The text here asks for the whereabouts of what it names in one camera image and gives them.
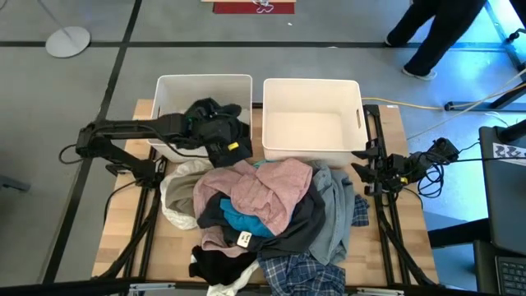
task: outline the white storage box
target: white storage box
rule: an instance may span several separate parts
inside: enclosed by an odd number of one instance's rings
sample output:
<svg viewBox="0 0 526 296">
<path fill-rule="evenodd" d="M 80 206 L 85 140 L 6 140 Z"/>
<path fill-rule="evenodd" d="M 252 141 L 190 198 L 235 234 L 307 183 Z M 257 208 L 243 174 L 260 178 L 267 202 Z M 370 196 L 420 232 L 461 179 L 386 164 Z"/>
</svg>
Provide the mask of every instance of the white storage box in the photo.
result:
<svg viewBox="0 0 526 296">
<path fill-rule="evenodd" d="M 267 79 L 263 149 L 268 160 L 323 160 L 343 167 L 365 150 L 367 131 L 356 81 Z"/>
<path fill-rule="evenodd" d="M 206 98 L 212 98 L 220 105 L 240 105 L 242 112 L 238 117 L 239 120 L 251 125 L 252 77 L 237 74 L 161 76 L 157 80 L 151 117 L 158 118 L 167 113 L 184 113 L 195 101 Z M 181 163 L 191 159 L 177 155 L 162 141 L 155 139 L 148 140 L 148 143 L 172 162 Z M 178 151 L 185 155 L 207 156 L 205 147 L 195 150 L 178 149 Z"/>
</svg>

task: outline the blue plaid shirt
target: blue plaid shirt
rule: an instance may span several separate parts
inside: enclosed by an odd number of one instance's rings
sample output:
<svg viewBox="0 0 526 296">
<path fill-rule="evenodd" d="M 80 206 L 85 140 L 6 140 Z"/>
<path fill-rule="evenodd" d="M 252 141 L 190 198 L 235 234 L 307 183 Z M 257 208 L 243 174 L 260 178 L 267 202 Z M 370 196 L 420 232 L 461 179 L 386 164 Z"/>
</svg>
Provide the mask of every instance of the blue plaid shirt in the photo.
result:
<svg viewBox="0 0 526 296">
<path fill-rule="evenodd" d="M 354 215 L 352 226 L 368 226 L 369 225 L 369 215 L 367 214 L 367 209 L 369 208 L 369 203 L 367 199 L 356 195 L 354 199 Z"/>
<path fill-rule="evenodd" d="M 324 266 L 309 252 L 257 261 L 269 282 L 273 295 L 343 295 L 345 270 Z"/>
</svg>

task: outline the white label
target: white label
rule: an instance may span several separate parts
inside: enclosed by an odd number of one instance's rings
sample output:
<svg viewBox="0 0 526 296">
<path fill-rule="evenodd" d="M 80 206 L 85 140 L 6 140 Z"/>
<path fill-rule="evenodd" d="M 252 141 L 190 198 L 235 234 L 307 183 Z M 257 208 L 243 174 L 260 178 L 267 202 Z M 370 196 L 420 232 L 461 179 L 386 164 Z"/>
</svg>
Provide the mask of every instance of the white label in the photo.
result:
<svg viewBox="0 0 526 296">
<path fill-rule="evenodd" d="M 250 242 L 250 238 L 252 237 L 252 234 L 247 231 L 242 231 L 241 234 L 239 234 L 238 238 L 238 246 L 240 247 L 248 247 L 248 242 Z"/>
<path fill-rule="evenodd" d="M 517 146 L 509 146 L 505 144 L 493 143 L 493 157 L 494 158 L 526 157 L 526 149 L 517 147 Z M 503 159 L 501 161 L 505 161 L 510 164 L 518 164 L 518 165 L 526 166 L 526 160 Z"/>
</svg>

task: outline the black pants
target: black pants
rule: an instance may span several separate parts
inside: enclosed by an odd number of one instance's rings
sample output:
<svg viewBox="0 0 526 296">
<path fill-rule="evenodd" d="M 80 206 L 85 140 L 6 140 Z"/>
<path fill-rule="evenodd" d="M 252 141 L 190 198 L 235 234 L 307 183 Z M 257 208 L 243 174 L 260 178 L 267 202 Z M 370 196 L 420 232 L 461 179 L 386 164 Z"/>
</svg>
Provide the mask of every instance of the black pants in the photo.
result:
<svg viewBox="0 0 526 296">
<path fill-rule="evenodd" d="M 425 76 L 468 30 L 485 3 L 486 0 L 415 0 L 387 40 L 392 46 L 406 44 L 434 16 L 427 38 L 404 66 L 414 75 Z"/>
</svg>

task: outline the concrete floor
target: concrete floor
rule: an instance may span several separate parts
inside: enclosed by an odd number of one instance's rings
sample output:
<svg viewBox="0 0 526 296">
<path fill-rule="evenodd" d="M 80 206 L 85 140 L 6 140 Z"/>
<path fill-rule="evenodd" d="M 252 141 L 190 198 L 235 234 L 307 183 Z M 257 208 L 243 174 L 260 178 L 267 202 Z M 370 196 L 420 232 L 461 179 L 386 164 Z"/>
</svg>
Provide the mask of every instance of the concrete floor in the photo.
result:
<svg viewBox="0 0 526 296">
<path fill-rule="evenodd" d="M 83 25 L 95 41 L 120 41 L 132 0 L 44 0 L 65 25 Z M 407 9 L 408 0 L 299 0 L 295 15 L 215 15 L 197 0 L 144 1 L 132 41 L 353 41 L 382 42 Z M 422 41 L 430 23 L 413 38 Z M 36 2 L 10 1 L 0 11 L 0 41 L 44 41 L 56 30 Z M 482 11 L 459 42 L 500 43 Z M 0 285 L 39 280 L 62 214 L 75 165 L 57 161 L 62 147 L 95 118 L 108 84 L 117 48 L 89 48 L 69 59 L 49 57 L 43 48 L 0 47 L 0 173 L 31 183 L 29 192 L 0 190 Z M 130 118 L 137 99 L 152 98 L 163 74 L 244 73 L 254 78 L 254 100 L 261 101 L 263 80 L 309 77 L 356 80 L 364 97 L 442 106 L 450 100 L 481 99 L 517 72 L 506 53 L 451 50 L 431 82 L 409 78 L 399 69 L 414 49 L 305 48 L 147 48 L 128 49 L 108 118 Z M 402 107 L 405 132 L 414 135 L 452 113 Z M 502 114 L 514 123 L 524 114 Z M 500 125 L 483 113 L 470 113 L 409 141 L 411 151 L 426 150 L 445 136 L 458 148 L 478 140 L 481 125 Z M 477 157 L 478 148 L 462 157 Z M 473 184 L 466 184 L 469 175 Z M 440 198 L 424 201 L 433 217 L 475 220 L 487 216 L 482 166 L 453 164 L 446 169 Z M 58 280 L 89 278 L 102 229 L 104 203 L 114 178 L 104 162 L 94 162 Z M 437 228 L 437 219 L 428 227 Z M 447 280 L 448 271 L 441 272 Z"/>
</svg>

